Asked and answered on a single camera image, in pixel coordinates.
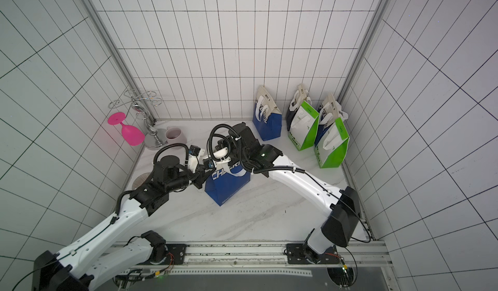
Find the blue Cheerful bag front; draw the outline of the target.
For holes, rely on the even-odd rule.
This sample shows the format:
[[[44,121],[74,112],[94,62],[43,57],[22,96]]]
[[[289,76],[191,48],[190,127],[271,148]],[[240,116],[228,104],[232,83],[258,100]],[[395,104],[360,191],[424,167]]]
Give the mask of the blue Cheerful bag front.
[[[204,191],[216,204],[222,206],[250,182],[250,176],[251,174],[242,168],[240,163],[232,167],[223,165],[211,173],[211,177],[205,182]]]

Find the blue cheerful bag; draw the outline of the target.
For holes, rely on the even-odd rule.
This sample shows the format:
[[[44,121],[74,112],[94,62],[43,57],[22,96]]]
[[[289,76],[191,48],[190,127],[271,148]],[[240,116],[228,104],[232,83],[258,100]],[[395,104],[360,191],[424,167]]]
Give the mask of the blue cheerful bag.
[[[263,141],[281,136],[282,113],[264,86],[256,92],[252,122]]]
[[[250,176],[251,174],[242,168],[240,163],[232,167],[223,165],[211,173],[211,177],[205,182],[204,191],[216,204],[222,206],[250,182]]]

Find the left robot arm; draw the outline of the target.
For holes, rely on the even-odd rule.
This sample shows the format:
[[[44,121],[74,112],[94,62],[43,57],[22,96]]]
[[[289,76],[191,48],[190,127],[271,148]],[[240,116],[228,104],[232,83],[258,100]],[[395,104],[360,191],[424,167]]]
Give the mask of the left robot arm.
[[[46,251],[34,262],[32,290],[95,290],[126,269],[141,263],[172,265],[175,256],[166,240],[146,231],[113,253],[107,250],[128,230],[149,218],[169,195],[190,185],[201,188],[216,166],[208,158],[154,158],[153,171],[135,190],[118,196],[115,211],[87,234],[57,253]]]

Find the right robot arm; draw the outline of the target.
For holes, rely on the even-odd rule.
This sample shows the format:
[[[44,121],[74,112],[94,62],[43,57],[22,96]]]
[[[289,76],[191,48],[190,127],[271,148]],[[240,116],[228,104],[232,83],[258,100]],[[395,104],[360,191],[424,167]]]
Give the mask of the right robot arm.
[[[280,182],[321,210],[325,216],[319,230],[312,230],[305,240],[307,249],[321,255],[332,246],[348,247],[361,224],[359,195],[351,187],[340,189],[299,167],[281,150],[261,144],[252,130],[241,122],[218,124],[207,138],[207,159],[217,168],[231,173],[231,166],[240,166],[234,176],[263,175]]]

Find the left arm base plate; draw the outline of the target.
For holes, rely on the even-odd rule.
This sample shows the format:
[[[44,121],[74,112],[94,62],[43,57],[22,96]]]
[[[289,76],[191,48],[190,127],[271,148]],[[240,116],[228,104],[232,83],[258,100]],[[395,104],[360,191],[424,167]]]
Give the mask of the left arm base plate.
[[[186,255],[186,244],[161,244],[155,246],[149,259],[148,265],[182,265]]]

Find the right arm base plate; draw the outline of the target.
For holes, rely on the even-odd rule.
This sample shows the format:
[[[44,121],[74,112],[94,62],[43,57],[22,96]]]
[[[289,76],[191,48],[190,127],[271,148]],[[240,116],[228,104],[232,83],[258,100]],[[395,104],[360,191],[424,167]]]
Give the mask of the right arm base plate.
[[[284,249],[284,254],[290,265],[338,265],[340,263],[335,245],[319,255],[304,243],[289,243]]]

